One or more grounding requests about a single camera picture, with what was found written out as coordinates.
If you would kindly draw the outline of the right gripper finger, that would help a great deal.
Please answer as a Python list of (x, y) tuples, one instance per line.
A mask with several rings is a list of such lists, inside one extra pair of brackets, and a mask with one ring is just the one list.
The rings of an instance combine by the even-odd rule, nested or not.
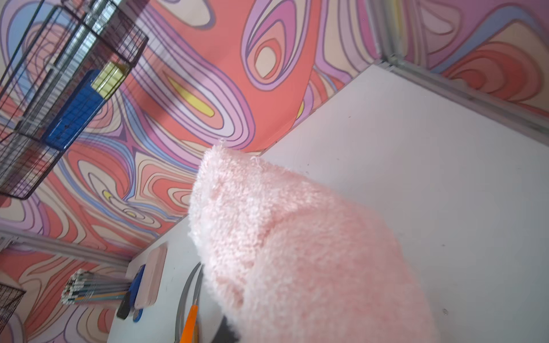
[(239, 338), (228, 324), (227, 317), (223, 317), (220, 326), (211, 343), (238, 343)]

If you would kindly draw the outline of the pink rag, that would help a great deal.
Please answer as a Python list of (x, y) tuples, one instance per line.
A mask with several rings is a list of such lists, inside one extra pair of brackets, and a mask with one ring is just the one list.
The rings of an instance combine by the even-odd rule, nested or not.
[(368, 208), (214, 146), (190, 198), (204, 281), (241, 342), (438, 342), (397, 238)]

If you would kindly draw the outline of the orange handled sickle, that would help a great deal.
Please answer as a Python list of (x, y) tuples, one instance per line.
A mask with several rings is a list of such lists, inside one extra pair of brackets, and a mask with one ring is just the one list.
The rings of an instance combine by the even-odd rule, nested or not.
[(203, 279), (203, 265), (200, 271), (194, 276), (191, 286), (194, 286), (192, 291), (190, 310), (185, 307), (185, 320), (183, 325), (183, 333), (180, 342), (200, 342), (200, 333), (197, 331), (197, 320), (199, 317), (200, 293)]

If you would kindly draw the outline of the pink case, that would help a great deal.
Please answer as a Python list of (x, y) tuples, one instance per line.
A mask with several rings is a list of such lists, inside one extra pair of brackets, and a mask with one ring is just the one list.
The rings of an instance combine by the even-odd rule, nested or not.
[(143, 310), (147, 307), (151, 307), (157, 301), (166, 256), (166, 244), (161, 244), (147, 256), (142, 281), (134, 303), (134, 308), (136, 310)]

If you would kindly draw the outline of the blue stapler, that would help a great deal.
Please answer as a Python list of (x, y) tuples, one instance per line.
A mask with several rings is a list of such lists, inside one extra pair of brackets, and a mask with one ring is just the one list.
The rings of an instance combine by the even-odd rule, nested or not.
[(144, 275), (145, 265), (143, 264), (138, 273), (135, 275), (134, 279), (130, 284), (130, 288), (127, 293), (124, 295), (122, 302), (116, 312), (116, 318), (125, 320), (129, 315), (135, 310), (135, 302), (137, 299), (137, 293), (142, 282)]

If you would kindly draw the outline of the cup of pencils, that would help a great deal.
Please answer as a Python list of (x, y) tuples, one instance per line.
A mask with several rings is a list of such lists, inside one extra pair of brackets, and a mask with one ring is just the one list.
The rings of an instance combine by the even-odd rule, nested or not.
[(130, 290), (131, 281), (86, 270), (77, 270), (61, 292), (61, 303), (99, 304), (121, 301)]

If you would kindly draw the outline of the blue tool in basket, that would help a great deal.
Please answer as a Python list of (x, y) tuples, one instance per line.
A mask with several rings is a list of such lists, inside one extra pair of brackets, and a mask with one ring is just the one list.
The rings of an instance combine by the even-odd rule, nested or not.
[(65, 151), (90, 123), (104, 104), (104, 98), (92, 87), (99, 75), (98, 69), (90, 70), (84, 75), (42, 135), (44, 144)]

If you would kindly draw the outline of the yellow item in basket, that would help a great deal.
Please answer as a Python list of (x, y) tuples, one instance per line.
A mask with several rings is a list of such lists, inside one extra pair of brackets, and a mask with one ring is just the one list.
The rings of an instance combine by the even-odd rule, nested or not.
[(91, 87), (103, 99), (108, 99), (118, 90), (126, 77), (127, 67), (110, 61), (102, 68)]

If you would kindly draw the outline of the wooden handled sickle left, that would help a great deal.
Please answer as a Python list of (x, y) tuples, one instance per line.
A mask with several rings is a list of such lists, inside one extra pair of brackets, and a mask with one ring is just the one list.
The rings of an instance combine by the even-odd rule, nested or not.
[(192, 284), (192, 281), (194, 280), (194, 276), (198, 271), (200, 271), (201, 263), (197, 263), (197, 265), (193, 268), (193, 270), (190, 272), (189, 276), (187, 277), (187, 281), (184, 284), (180, 301), (177, 307), (177, 314), (176, 314), (176, 322), (175, 322), (175, 329), (174, 329), (174, 342), (179, 343), (181, 340), (181, 336), (183, 333), (183, 325), (185, 320), (185, 307), (187, 304), (187, 297), (188, 293), (190, 291), (190, 287)]

